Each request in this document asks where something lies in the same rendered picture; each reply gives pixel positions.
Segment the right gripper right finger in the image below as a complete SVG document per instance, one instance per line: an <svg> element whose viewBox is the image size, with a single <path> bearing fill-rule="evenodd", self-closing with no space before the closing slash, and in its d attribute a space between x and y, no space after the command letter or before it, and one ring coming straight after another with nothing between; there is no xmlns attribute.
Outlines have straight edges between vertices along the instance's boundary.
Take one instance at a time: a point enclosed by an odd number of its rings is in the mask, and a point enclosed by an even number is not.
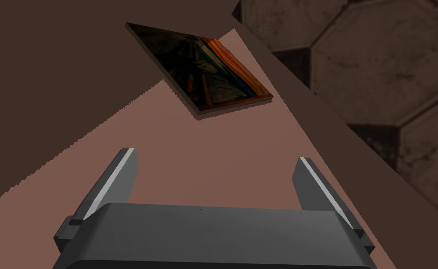
<svg viewBox="0 0 438 269"><path fill-rule="evenodd" d="M351 228L362 228L349 207L311 158L298 158L292 182L303 210L333 211L338 213Z"/></svg>

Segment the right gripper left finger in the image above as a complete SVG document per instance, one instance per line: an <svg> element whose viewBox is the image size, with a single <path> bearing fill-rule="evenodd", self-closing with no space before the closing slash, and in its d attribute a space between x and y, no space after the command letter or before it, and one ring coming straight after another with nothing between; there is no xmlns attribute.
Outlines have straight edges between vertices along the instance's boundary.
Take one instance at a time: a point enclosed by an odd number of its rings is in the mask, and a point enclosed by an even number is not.
<svg viewBox="0 0 438 269"><path fill-rule="evenodd" d="M135 148L122 148L81 201L72 221L83 221L109 203L126 203L136 180Z"/></svg>

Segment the dark orange framed painting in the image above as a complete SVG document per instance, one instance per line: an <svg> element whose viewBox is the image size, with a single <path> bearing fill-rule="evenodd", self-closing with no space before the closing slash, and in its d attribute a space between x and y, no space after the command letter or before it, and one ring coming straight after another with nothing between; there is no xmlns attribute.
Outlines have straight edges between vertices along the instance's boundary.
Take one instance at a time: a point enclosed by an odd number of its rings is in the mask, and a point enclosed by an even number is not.
<svg viewBox="0 0 438 269"><path fill-rule="evenodd" d="M217 39L126 23L197 118L269 103L273 94Z"/></svg>

